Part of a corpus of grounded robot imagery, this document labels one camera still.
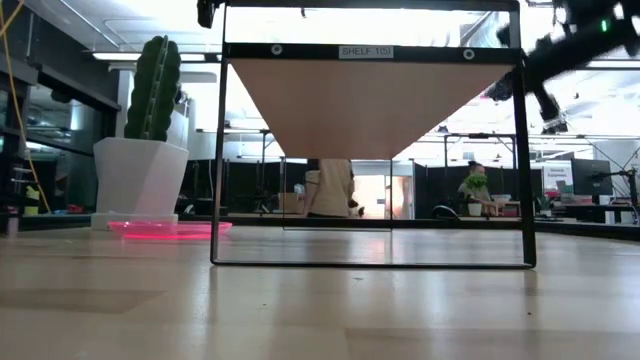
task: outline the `ceiling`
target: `ceiling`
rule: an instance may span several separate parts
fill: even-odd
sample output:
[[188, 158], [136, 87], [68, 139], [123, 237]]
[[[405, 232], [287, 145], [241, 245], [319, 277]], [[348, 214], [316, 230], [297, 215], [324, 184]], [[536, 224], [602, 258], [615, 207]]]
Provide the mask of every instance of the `ceiling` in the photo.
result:
[[[95, 51], [139, 51], [145, 41], [167, 34], [183, 52], [218, 51], [220, 21], [212, 30], [196, 22], [195, 0], [26, 0], [38, 15]], [[231, 9], [227, 38], [236, 42], [370, 43], [458, 46], [481, 13], [407, 10], [313, 10], [303, 19], [298, 9]], [[550, 9], [523, 7], [523, 47], [554, 30]], [[621, 56], [615, 52], [612, 56]], [[569, 116], [570, 132], [640, 134], [640, 71], [580, 71], [547, 84]], [[229, 116], [244, 126], [263, 126], [260, 114], [235, 74], [229, 89]], [[203, 92], [203, 101], [210, 101]], [[527, 99], [531, 133], [540, 133], [538, 105]], [[495, 104], [477, 97], [444, 121], [452, 132], [512, 133], [511, 102]]]

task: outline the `robotic arm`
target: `robotic arm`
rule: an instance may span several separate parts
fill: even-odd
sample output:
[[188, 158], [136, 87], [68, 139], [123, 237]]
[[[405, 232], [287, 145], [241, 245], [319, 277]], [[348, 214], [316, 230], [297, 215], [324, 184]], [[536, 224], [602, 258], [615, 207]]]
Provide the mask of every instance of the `robotic arm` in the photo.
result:
[[[565, 37], [553, 42], [547, 35], [524, 60], [525, 92], [533, 93], [540, 104], [545, 126], [543, 134], [566, 132], [560, 108], [544, 82], [584, 65], [593, 58], [624, 46], [634, 57], [640, 50], [640, 2], [637, 0], [554, 0], [567, 14], [563, 24]], [[615, 11], [621, 7], [622, 15]], [[497, 33], [503, 46], [509, 46], [508, 26]], [[512, 96], [512, 73], [505, 75], [486, 95], [494, 101]]]

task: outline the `white planter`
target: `white planter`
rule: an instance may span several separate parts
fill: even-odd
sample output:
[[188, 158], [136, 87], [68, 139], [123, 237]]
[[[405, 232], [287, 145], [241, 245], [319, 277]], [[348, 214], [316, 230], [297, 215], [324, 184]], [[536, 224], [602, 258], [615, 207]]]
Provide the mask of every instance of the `white planter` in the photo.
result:
[[471, 203], [471, 204], [469, 204], [469, 215], [470, 216], [482, 216], [482, 204], [481, 203]]
[[98, 174], [91, 228], [110, 221], [171, 221], [189, 152], [160, 141], [106, 138], [93, 146]]

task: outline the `computer monitor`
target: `computer monitor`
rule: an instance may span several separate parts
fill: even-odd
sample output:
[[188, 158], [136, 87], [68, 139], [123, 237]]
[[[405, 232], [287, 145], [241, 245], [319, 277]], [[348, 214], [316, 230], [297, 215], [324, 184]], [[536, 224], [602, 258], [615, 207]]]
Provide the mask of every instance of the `computer monitor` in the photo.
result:
[[613, 184], [609, 176], [611, 166], [606, 160], [571, 160], [573, 175], [573, 193], [575, 195], [613, 195]]

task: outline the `cactus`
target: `cactus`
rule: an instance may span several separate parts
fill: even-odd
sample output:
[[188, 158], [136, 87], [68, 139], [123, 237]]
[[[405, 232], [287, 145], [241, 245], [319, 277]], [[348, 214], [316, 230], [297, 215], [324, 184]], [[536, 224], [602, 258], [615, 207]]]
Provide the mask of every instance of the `cactus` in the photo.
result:
[[178, 45], [156, 36], [144, 45], [136, 64], [131, 107], [124, 136], [167, 141], [171, 113], [180, 81]]

